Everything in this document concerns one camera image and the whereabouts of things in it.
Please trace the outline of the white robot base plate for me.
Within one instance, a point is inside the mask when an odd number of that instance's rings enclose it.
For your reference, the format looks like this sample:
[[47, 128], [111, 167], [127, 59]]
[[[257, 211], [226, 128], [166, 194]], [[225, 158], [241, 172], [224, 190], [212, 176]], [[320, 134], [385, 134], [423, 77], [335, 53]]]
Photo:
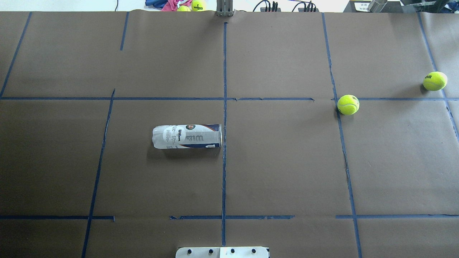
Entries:
[[269, 248], [248, 247], [188, 247], [179, 248], [176, 258], [270, 258]]

